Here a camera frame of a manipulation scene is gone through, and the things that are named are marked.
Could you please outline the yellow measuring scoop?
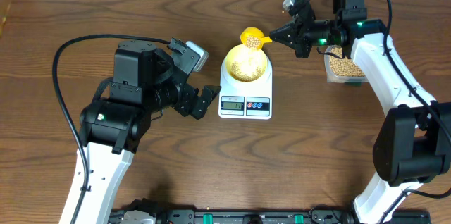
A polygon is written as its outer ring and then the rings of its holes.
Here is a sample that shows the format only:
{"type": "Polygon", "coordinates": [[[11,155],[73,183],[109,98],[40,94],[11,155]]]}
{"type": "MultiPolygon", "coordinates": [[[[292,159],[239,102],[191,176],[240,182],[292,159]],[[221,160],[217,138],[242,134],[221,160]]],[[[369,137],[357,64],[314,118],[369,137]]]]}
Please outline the yellow measuring scoop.
{"type": "Polygon", "coordinates": [[[242,34],[240,35],[240,41],[245,45],[245,39],[247,37],[247,35],[252,35],[255,37],[259,37],[261,42],[262,42],[262,47],[265,44],[271,43],[273,40],[270,37],[266,37],[263,32],[256,28],[256,27],[247,27],[246,29],[244,29],[244,31],[242,32],[242,34]]]}

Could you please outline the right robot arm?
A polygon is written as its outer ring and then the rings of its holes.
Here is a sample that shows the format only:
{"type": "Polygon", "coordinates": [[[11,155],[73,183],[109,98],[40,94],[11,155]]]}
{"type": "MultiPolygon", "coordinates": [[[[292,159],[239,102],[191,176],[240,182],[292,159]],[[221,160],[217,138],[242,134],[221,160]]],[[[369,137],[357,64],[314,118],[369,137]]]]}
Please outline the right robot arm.
{"type": "Polygon", "coordinates": [[[421,186],[450,169],[450,105],[440,103],[410,73],[389,34],[370,19],[364,0],[333,0],[333,19],[316,18],[309,0],[284,0],[291,21],[270,38],[306,58],[312,49],[339,46],[364,73],[385,114],[373,146],[375,174],[353,201],[344,223],[387,223],[421,186]]]}

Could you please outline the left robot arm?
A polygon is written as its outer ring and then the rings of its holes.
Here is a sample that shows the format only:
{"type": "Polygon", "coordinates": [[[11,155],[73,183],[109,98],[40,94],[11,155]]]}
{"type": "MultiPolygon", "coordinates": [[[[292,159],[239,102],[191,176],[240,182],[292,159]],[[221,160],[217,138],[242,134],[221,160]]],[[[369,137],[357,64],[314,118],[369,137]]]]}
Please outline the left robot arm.
{"type": "Polygon", "coordinates": [[[114,55],[113,77],[103,80],[73,130],[78,145],[73,182],[61,223],[107,223],[119,185],[140,139],[171,107],[199,120],[219,94],[219,86],[198,90],[187,82],[201,70],[208,52],[194,42],[124,37],[114,55]]]}

